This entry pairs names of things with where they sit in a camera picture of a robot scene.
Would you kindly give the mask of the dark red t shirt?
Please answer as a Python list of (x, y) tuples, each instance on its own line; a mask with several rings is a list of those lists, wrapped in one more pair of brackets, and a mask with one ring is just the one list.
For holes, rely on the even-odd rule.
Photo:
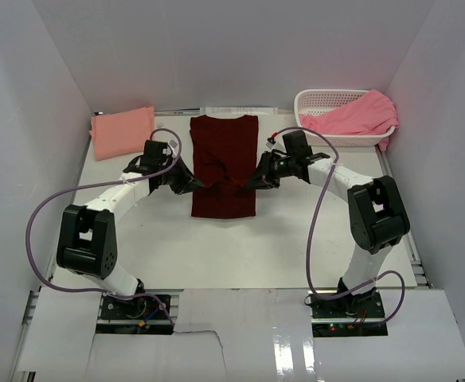
[(191, 216), (229, 220), (256, 215), (256, 192), (244, 185), (256, 170), (258, 134), (254, 115), (190, 119), (193, 172), (204, 184), (193, 193)]

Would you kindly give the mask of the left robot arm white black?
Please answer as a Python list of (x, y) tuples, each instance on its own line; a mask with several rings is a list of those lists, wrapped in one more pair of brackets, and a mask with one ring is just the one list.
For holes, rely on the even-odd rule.
[(169, 186), (176, 195), (204, 188), (173, 148), (174, 142), (146, 141), (143, 153), (128, 163), (118, 185), (85, 205), (69, 205), (62, 215), (57, 266), (119, 298), (119, 308), (130, 318), (144, 312), (146, 298), (141, 280), (119, 264), (116, 224), (160, 186)]

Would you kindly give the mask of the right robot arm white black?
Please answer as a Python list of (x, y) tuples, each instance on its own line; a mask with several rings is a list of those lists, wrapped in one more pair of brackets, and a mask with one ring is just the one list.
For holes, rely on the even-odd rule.
[(326, 192), (346, 202), (350, 232), (355, 246), (345, 274), (335, 294), (320, 294), (310, 286), (312, 302), (330, 303), (343, 315), (353, 318), (366, 307), (382, 278), (381, 266), (387, 255), (408, 234), (410, 222), (397, 183), (390, 176), (370, 177), (339, 164), (339, 154), (315, 153), (307, 140), (311, 130), (284, 128), (278, 131), (283, 150), (275, 148), (275, 137), (268, 138), (270, 149), (263, 152), (256, 171), (245, 183), (247, 190), (277, 189), (286, 177), (319, 186), (317, 204)]

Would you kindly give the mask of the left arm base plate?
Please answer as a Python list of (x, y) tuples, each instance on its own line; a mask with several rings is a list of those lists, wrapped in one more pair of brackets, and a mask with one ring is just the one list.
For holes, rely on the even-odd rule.
[(156, 294), (139, 302), (122, 301), (110, 296), (103, 297), (96, 323), (98, 334), (171, 335), (173, 325), (163, 309), (170, 314), (173, 322), (178, 315), (177, 294)]

